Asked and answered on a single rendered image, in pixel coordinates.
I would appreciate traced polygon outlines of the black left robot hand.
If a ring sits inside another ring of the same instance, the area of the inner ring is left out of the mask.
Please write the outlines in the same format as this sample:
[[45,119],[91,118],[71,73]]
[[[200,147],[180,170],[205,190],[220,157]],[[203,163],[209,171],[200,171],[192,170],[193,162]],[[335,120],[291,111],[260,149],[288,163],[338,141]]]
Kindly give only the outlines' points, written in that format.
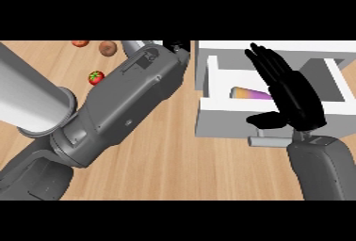
[[189,40],[165,40],[162,46],[174,53],[178,49],[186,52],[190,51],[190,41]]

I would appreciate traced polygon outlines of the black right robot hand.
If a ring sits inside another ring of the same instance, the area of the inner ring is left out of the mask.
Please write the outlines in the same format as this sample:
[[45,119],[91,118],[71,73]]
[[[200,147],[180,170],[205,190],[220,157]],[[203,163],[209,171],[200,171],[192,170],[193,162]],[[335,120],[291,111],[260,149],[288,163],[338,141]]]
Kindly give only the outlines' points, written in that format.
[[299,71],[294,71],[282,56],[254,43],[245,55],[267,84],[277,110],[246,117],[258,129],[291,125],[297,131],[313,131],[325,124],[319,95]]

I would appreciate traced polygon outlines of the white open drawer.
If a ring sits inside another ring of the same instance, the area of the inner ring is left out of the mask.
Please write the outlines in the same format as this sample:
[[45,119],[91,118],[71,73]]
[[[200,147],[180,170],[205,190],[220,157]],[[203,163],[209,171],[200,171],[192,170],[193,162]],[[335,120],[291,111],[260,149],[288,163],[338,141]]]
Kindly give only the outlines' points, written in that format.
[[[291,67],[299,70],[319,94],[328,114],[351,115],[356,111],[353,96],[333,58],[302,58],[297,52],[277,52]],[[268,94],[267,84],[254,69],[242,50],[202,50],[196,53],[196,89],[205,98],[232,109],[226,100],[233,88]]]

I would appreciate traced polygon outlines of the white drawer front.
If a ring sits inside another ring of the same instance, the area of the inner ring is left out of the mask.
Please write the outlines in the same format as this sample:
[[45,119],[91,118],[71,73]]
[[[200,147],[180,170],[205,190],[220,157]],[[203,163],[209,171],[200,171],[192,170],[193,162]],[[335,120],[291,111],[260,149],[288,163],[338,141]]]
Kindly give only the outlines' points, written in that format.
[[[313,135],[341,138],[356,134],[356,101],[323,102],[322,107],[326,125]],[[200,97],[195,134],[198,137],[252,137],[257,131],[246,117],[270,111],[276,111],[271,100]]]

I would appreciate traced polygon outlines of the brown potato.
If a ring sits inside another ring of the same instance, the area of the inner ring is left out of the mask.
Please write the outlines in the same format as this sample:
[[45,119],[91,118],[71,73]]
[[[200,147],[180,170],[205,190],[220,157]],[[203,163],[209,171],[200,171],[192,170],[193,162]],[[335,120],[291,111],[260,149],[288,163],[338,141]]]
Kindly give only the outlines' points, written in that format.
[[113,56],[113,54],[116,53],[116,44],[113,41],[110,40],[104,40],[100,44],[99,44],[99,52],[103,56]]

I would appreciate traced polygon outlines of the white cabinet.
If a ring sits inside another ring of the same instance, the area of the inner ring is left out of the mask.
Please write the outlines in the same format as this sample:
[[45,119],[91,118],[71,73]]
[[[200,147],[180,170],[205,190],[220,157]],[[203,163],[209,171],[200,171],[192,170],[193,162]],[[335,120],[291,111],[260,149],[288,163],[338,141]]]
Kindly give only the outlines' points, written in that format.
[[301,52],[308,57],[322,54],[325,58],[353,61],[356,59],[356,40],[199,40],[202,49],[249,48],[255,43],[274,51]]

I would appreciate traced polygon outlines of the red tomato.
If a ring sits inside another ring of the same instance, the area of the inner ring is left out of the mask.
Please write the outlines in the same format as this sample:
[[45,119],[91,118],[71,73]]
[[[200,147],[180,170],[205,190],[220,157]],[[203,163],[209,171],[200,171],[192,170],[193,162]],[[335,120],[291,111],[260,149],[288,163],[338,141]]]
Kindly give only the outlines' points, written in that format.
[[88,77],[87,77],[87,81],[88,83],[96,86],[100,81],[104,79],[104,74],[100,71],[94,71],[90,73]]

